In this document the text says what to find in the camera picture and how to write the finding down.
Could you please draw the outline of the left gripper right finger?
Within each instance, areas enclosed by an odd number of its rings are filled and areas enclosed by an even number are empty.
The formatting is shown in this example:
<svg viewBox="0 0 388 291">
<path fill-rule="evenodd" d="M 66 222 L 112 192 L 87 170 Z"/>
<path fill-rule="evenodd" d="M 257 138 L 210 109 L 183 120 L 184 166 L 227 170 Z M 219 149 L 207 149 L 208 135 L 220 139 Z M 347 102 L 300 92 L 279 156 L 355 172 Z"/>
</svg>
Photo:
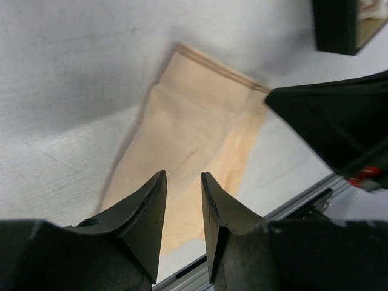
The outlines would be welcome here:
<svg viewBox="0 0 388 291">
<path fill-rule="evenodd" d="M 280 290 L 386 290 L 387 223 L 332 219 L 269 222 Z"/>
</svg>

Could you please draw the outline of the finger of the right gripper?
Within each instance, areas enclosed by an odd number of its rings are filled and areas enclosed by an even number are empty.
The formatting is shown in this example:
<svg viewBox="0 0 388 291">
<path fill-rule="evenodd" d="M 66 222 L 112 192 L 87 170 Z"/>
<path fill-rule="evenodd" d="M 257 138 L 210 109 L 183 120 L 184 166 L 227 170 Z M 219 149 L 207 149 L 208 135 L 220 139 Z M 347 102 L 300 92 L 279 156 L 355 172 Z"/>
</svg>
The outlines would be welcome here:
<svg viewBox="0 0 388 291">
<path fill-rule="evenodd" d="M 387 72 L 277 88 L 265 103 L 337 174 L 384 168 Z"/>
</svg>

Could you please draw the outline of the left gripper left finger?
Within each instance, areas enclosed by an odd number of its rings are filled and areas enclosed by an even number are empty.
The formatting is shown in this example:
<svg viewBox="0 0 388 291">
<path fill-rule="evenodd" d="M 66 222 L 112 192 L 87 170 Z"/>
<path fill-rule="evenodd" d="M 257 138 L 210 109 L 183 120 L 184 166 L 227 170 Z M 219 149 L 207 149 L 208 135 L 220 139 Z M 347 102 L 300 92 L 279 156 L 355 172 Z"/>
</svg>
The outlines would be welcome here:
<svg viewBox="0 0 388 291">
<path fill-rule="evenodd" d="M 158 276 L 165 171 L 77 226 L 1 221 L 2 290 L 150 290 Z"/>
</svg>

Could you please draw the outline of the beige underwear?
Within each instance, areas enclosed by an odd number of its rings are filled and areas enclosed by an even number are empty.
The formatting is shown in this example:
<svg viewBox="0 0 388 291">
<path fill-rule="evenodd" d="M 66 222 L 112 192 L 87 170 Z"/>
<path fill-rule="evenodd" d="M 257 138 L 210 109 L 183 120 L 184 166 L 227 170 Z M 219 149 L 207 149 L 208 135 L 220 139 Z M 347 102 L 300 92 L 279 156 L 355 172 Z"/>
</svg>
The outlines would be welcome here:
<svg viewBox="0 0 388 291">
<path fill-rule="evenodd" d="M 179 45 L 152 87 L 140 125 L 124 151 L 102 209 L 167 174 L 161 254 L 204 238 L 201 174 L 236 195 L 267 115 L 269 89 L 187 45 Z"/>
</svg>

